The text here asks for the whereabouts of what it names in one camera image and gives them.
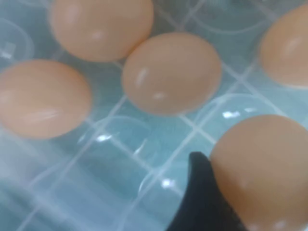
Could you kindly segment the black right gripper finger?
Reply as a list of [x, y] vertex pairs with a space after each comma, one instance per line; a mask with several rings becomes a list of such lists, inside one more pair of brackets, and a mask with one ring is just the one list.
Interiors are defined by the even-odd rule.
[[188, 184], [169, 231], [242, 231], [244, 225], [220, 192], [209, 159], [189, 155]]

